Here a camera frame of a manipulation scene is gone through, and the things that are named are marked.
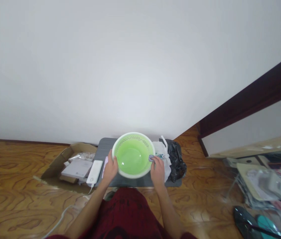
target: black plastic bag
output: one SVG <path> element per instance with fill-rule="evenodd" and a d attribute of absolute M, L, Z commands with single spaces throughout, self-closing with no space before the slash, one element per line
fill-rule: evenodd
<path fill-rule="evenodd" d="M 181 148 L 179 143 L 170 139 L 166 139 L 166 142 L 168 146 L 167 152 L 169 154 L 169 159 L 171 162 L 171 173 L 168 179 L 170 179 L 174 183 L 177 179 L 185 177 L 187 166 L 181 156 Z"/>

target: white box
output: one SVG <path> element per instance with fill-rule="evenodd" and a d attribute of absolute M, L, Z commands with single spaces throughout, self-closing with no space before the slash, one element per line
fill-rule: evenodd
<path fill-rule="evenodd" d="M 86 160 L 74 160 L 67 166 L 61 174 L 72 178 L 84 178 L 92 167 L 92 162 Z"/>

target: hand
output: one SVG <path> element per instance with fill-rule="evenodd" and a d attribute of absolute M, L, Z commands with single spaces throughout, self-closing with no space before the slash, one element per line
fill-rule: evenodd
<path fill-rule="evenodd" d="M 114 156 L 114 160 L 112 160 L 112 150 L 110 150 L 110 152 L 108 153 L 108 163 L 105 166 L 102 182 L 107 183 L 109 185 L 113 178 L 116 176 L 117 171 L 117 158 L 116 156 Z"/>
<path fill-rule="evenodd" d="M 165 188 L 165 167 L 160 157 L 154 156 L 152 160 L 154 160 L 154 162 L 151 164 L 150 177 L 156 192 L 158 192 Z"/>

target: green basket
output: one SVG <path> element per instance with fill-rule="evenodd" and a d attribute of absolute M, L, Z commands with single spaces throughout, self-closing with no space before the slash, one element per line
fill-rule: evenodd
<path fill-rule="evenodd" d="M 119 137 L 112 151 L 112 157 L 117 157 L 119 174 L 130 179 L 141 178 L 150 171 L 149 155 L 155 155 L 152 141 L 137 132 Z"/>

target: gray mat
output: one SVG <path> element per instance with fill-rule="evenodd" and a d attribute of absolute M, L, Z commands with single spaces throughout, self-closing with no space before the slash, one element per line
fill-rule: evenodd
<path fill-rule="evenodd" d="M 101 139 L 94 160 L 102 160 L 104 162 L 106 156 L 108 155 L 111 148 L 114 146 L 116 140 L 117 140 L 116 138 Z M 102 172 L 103 169 L 101 170 L 101 173 L 98 177 L 98 181 L 95 184 L 95 186 L 98 186 L 98 184 L 101 182 Z M 175 183 L 173 183 L 168 179 L 165 183 L 165 186 L 180 187 L 181 179 L 177 180 Z M 139 179 L 128 179 L 128 178 L 124 178 L 120 174 L 117 174 L 113 179 L 113 181 L 111 182 L 110 187 L 153 187 L 153 183 L 150 178 L 150 172 Z"/>

